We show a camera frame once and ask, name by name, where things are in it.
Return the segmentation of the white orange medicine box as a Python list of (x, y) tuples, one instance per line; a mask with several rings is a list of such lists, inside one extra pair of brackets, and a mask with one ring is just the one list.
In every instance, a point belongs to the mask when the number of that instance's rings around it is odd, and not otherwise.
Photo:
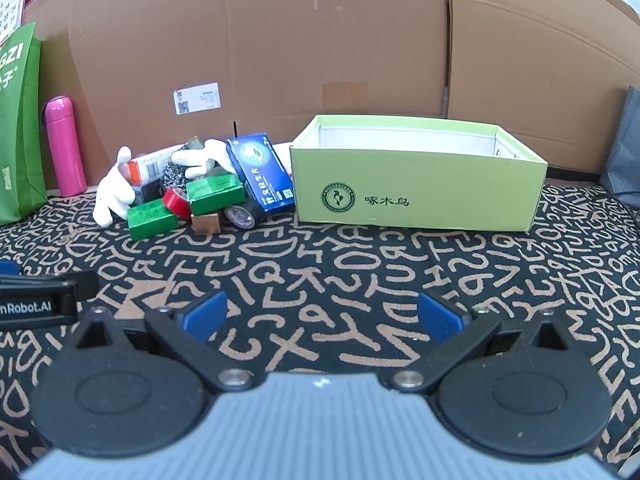
[(122, 174), (132, 186), (144, 185), (159, 179), (163, 175), (168, 162), (170, 162), (171, 155), (182, 148), (182, 144), (177, 144), (155, 152), (139, 155), (126, 162), (120, 170), (122, 170)]

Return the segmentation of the light green cardboard box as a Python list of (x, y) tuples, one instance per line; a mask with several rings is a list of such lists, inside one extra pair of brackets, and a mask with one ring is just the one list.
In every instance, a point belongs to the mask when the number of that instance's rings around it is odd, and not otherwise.
[(522, 232), (547, 162), (497, 125), (318, 115), (290, 146), (303, 222)]

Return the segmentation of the steel wool scrubber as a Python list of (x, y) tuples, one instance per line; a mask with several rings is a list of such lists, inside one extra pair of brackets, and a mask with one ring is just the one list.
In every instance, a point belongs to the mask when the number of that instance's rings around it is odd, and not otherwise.
[(176, 151), (160, 178), (160, 192), (168, 188), (181, 188), (186, 192), (189, 182), (204, 177), (207, 172), (206, 157), (200, 150)]

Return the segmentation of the blue medicine box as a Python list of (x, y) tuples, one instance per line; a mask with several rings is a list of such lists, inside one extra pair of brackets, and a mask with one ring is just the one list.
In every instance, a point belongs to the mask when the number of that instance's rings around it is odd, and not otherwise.
[(265, 133), (227, 141), (227, 153), (247, 194), (267, 214), (294, 205), (293, 182)]

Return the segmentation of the red tape roll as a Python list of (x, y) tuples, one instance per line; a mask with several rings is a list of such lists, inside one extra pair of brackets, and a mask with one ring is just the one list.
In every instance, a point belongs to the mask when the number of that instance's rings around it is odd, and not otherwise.
[(168, 188), (162, 198), (164, 206), (175, 216), (190, 220), (192, 216), (188, 196), (181, 188)]

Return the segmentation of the green shopping bag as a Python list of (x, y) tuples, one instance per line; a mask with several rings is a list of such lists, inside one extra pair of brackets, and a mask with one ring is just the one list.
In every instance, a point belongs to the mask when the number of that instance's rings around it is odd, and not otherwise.
[(18, 28), (1, 48), (0, 219), (19, 222), (46, 201), (39, 125), (41, 42), (36, 25)]

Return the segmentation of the black tape roll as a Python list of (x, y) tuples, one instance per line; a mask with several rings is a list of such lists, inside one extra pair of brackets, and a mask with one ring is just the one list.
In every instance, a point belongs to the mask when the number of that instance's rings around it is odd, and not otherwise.
[(252, 230), (267, 217), (267, 213), (256, 200), (247, 197), (244, 202), (224, 208), (227, 219), (238, 229)]

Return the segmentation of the patterned black beige carpet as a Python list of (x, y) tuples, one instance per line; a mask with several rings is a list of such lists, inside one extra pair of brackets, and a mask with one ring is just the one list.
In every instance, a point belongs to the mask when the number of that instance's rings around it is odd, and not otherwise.
[(116, 318), (182, 308), (215, 289), (229, 299), (215, 348), (251, 370), (359, 372), (402, 367), (431, 339), (416, 298), (527, 320), (552, 313), (612, 396), (597, 456), (639, 456), (639, 218), (600, 188), (548, 185), (523, 234), (309, 224), (277, 214), (253, 231), (190, 226), (135, 242), (92, 221), (93, 198), (54, 198), (1, 231), (3, 259), (27, 274), (91, 270), (94, 302)]

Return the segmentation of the white shipping label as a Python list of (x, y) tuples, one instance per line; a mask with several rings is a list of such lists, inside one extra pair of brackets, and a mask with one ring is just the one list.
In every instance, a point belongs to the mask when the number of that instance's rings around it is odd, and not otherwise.
[(178, 116), (221, 108), (218, 84), (210, 82), (176, 90), (174, 105)]

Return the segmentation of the large brown cardboard sheet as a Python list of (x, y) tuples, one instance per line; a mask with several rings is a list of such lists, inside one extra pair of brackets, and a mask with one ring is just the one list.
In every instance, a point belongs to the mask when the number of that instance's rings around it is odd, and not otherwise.
[[(624, 0), (35, 0), (40, 96), (75, 105), (98, 182), (122, 146), (297, 136), (319, 114), (505, 128), (553, 167), (600, 172), (639, 82)], [(221, 108), (178, 116), (216, 82)]]

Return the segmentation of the grey fabric bag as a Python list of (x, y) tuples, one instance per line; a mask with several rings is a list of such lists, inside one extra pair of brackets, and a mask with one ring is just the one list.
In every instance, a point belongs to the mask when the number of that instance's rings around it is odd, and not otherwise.
[(629, 87), (620, 124), (600, 179), (608, 194), (623, 204), (640, 207), (640, 92)]

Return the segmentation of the green small box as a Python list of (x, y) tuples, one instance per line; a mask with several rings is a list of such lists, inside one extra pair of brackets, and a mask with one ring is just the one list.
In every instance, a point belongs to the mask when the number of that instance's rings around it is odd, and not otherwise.
[(235, 174), (215, 174), (189, 182), (186, 195), (194, 216), (210, 214), (243, 203), (246, 197), (243, 183)]
[(161, 200), (152, 200), (128, 210), (127, 224), (132, 240), (164, 234), (178, 228), (178, 218)]

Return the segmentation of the copper brown small box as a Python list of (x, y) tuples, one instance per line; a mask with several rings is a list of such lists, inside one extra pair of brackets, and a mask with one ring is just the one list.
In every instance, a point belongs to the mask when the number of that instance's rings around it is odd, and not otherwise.
[(221, 231), (221, 223), (224, 216), (219, 212), (209, 214), (192, 214), (191, 226), (195, 233), (215, 235)]

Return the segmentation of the pink thermos bottle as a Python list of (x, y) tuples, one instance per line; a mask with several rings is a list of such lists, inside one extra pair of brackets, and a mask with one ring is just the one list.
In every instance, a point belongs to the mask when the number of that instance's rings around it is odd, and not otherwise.
[(87, 181), (76, 130), (73, 101), (56, 96), (43, 107), (46, 130), (58, 189), (63, 197), (85, 192)]

